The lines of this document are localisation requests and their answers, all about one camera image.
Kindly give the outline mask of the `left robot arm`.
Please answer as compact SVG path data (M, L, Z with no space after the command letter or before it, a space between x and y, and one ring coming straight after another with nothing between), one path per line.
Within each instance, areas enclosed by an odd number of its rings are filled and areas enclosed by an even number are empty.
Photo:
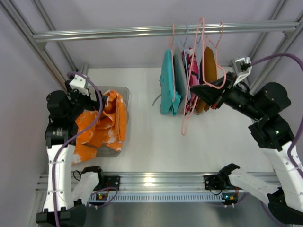
M47 100L49 123L45 131L48 154L48 186L36 223L42 227L81 227L86 222L86 206L93 190L102 183L102 169L87 167L75 188L71 187L71 166L76 138L76 119L86 110L102 111L102 94L96 88L92 100L87 86L66 84L67 92L56 90Z

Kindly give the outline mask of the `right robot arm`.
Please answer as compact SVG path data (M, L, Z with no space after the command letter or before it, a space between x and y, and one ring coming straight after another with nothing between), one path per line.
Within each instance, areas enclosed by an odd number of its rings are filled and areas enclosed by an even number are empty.
M295 148L295 137L280 112L291 101L279 83L267 83L251 95L236 85L236 75L227 73L210 85L191 87L191 92L218 109L226 104L254 120L249 127L253 139L268 157L280 186L269 184L231 163L216 175L206 177L208 190L244 189L267 205L271 214L285 225L303 223L303 166Z

